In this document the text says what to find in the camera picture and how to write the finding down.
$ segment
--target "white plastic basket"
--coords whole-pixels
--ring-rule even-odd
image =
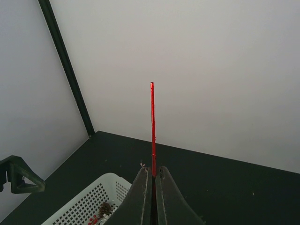
[[[87,186],[42,225],[87,225],[102,202],[119,207],[131,184],[114,173],[106,173]]]

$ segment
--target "red rod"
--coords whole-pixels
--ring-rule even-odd
[[[156,152],[155,152],[155,118],[154,118],[154,83],[150,83],[151,89],[151,121],[152,121],[152,176],[156,177]]]

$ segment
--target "dark green frame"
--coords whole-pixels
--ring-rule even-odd
[[[47,22],[49,31],[51,33],[53,42],[55,44],[57,53],[60,57],[60,61],[62,63],[62,66],[65,70],[66,76],[67,76],[67,80],[70,84],[72,93],[74,95],[74,98],[76,100],[79,112],[81,114],[82,120],[84,122],[86,131],[89,135],[89,137],[91,137],[92,135],[94,135],[95,130],[93,128],[92,122],[90,120],[90,116],[88,113],[88,110],[85,106],[84,100],[83,100],[83,96],[81,94],[77,79],[75,77],[75,73],[69,58],[69,55],[67,53],[64,41],[62,39],[61,33],[60,33],[60,29],[58,27],[58,24],[56,22],[51,4],[49,2],[49,0],[38,0],[41,9],[43,11],[45,20]]]

